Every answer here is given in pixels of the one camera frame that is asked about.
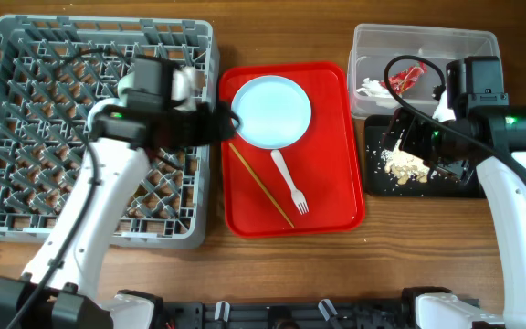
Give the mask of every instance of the clear plastic container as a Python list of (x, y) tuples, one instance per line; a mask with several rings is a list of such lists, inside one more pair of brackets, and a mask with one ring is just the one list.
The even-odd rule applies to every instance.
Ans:
[[(485, 31), (441, 27), (411, 27), (360, 24), (354, 29), (354, 44), (348, 59), (348, 90), (352, 116), (364, 119), (372, 114), (393, 114), (399, 107), (393, 99), (366, 96), (357, 90), (366, 78), (383, 80), (386, 64), (400, 55), (417, 55), (431, 60), (445, 71), (446, 64), (468, 56), (497, 56), (496, 37)], [(389, 72), (394, 75), (416, 63), (402, 60)], [(417, 84), (403, 93), (403, 98), (417, 109), (433, 114), (437, 101), (433, 88), (439, 85), (437, 74), (429, 69)]]

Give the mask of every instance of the red wrapper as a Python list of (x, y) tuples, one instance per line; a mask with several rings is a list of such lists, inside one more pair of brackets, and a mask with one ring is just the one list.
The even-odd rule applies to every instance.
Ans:
[[(401, 95), (406, 90), (415, 86), (419, 77), (421, 77), (424, 73), (427, 73), (426, 65), (419, 62), (417, 65), (401, 71), (392, 77), (389, 77), (389, 82), (391, 82), (391, 87), (393, 87), (393, 90), (397, 93), (397, 95)], [(381, 86), (383, 86), (383, 88), (386, 88), (384, 81), (379, 83)]]

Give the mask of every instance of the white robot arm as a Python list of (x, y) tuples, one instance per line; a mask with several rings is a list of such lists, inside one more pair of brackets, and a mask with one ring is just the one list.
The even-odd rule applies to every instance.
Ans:
[(194, 68), (135, 60), (135, 74), (120, 81), (120, 99), (101, 101), (89, 113), (87, 151), (57, 225), (20, 280), (0, 278), (1, 328), (135, 329), (161, 322), (161, 299), (142, 292), (93, 302), (110, 237), (160, 147), (228, 139), (236, 116), (224, 104), (196, 103)]
[[(512, 156), (526, 168), (526, 152)], [(505, 291), (503, 314), (485, 313), (452, 294), (426, 293), (416, 298), (416, 323), (422, 329), (470, 329), (477, 322), (526, 329), (526, 187), (495, 157), (476, 170), (497, 232)]]

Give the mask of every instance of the green light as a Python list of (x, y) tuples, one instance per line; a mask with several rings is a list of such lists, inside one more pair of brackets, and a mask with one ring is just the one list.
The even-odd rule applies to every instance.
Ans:
[(513, 124), (513, 123), (515, 123), (517, 121), (517, 118), (508, 116), (508, 117), (504, 117), (504, 121), (507, 124)]

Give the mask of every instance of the red tray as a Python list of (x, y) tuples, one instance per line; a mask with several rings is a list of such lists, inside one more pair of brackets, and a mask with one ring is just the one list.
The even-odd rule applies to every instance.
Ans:
[(232, 102), (248, 81), (278, 75), (299, 84), (310, 98), (308, 131), (281, 149), (296, 187), (303, 192), (310, 212), (300, 215), (288, 185), (271, 159), (237, 135), (232, 142), (286, 212), (291, 228), (248, 170), (222, 143), (225, 217), (228, 227), (243, 238), (264, 238), (346, 231), (364, 218), (363, 189), (356, 140), (342, 70), (330, 62), (234, 68), (220, 80), (220, 99)]

